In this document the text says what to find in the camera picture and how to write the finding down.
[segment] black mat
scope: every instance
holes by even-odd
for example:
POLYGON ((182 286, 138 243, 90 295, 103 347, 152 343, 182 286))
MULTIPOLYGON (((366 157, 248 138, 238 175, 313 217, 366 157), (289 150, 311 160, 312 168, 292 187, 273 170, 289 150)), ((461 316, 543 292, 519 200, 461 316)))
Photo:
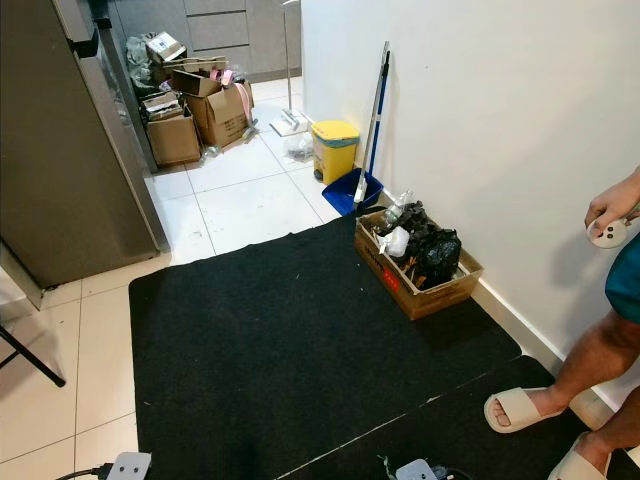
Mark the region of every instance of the black mat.
POLYGON ((354 223, 132 282, 151 480, 277 477, 519 355, 473 301, 409 322, 354 223))
MULTIPOLYGON (((486 376, 439 397, 419 409, 355 440, 284 480, 387 480, 378 454, 399 468, 417 458, 432 465, 457 467, 477 480, 544 480, 588 428, 571 412, 521 432, 495 433, 483 404, 495 392, 552 381, 530 357, 520 357, 486 376)), ((615 453, 609 480, 640 478, 640 470, 623 452, 615 453)))

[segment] shorts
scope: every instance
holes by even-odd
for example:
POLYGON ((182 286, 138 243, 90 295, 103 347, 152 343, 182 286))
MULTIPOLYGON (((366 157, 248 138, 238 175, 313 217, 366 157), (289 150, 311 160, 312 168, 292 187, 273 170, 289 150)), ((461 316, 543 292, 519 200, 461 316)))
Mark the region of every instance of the shorts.
POLYGON ((640 234, 618 254, 604 291, 618 315, 640 325, 640 234))

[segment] black cable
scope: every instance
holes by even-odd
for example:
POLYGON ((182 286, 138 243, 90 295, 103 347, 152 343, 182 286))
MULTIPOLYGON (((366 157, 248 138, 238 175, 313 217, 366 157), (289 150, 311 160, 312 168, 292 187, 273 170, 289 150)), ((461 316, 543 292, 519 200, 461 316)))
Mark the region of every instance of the black cable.
POLYGON ((453 474, 453 475, 454 475, 454 477, 456 478, 456 480, 457 480, 458 476, 460 476, 460 477, 464 477, 466 480, 475 480, 475 479, 474 479, 471 475, 469 475, 468 473, 463 472, 462 470, 459 470, 459 469, 457 469, 457 468, 449 467, 449 468, 447 468, 447 475, 451 475, 451 474, 453 474))
POLYGON ((109 472, 111 471, 111 467, 113 467, 113 463, 105 463, 104 465, 100 465, 95 468, 88 468, 86 470, 80 470, 79 472, 69 473, 64 477, 60 477, 56 480, 69 480, 70 478, 83 477, 84 475, 95 475, 98 477, 98 480, 106 480, 109 476, 109 472))
POLYGON ((82 477, 83 475, 93 475, 93 468, 87 470, 80 470, 79 472, 69 473, 64 477, 60 477, 57 480, 69 480, 70 478, 82 477))

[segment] stainless steel refrigerator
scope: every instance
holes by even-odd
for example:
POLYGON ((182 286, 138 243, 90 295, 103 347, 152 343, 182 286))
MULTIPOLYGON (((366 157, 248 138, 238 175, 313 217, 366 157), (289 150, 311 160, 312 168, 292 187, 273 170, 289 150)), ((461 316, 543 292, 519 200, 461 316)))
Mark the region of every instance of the stainless steel refrigerator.
POLYGON ((4 244, 41 288, 168 249, 108 19, 82 0, 0 8, 4 244))

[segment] gray cabinet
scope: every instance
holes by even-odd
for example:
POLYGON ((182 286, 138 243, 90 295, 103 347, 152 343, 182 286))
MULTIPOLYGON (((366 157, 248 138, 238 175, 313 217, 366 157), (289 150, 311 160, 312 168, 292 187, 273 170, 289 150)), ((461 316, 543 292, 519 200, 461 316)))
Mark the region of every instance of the gray cabinet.
POLYGON ((187 15, 239 12, 245 10, 244 0, 184 0, 187 15))
MULTIPOLYGON (((277 0, 246 0, 253 73, 283 71, 286 68, 280 3, 277 0)), ((300 68, 300 4, 287 6, 287 39, 291 68, 300 68)))
POLYGON ((248 45, 247 16, 241 13, 188 17, 194 51, 248 45))
MULTIPOLYGON (((168 32, 189 55, 225 55, 256 80, 286 74, 284 0, 112 0, 125 37, 168 32)), ((301 67, 300 4, 287 6, 289 62, 301 67)))
POLYGON ((116 5, 127 37, 166 31, 193 52, 182 0, 117 0, 116 5))

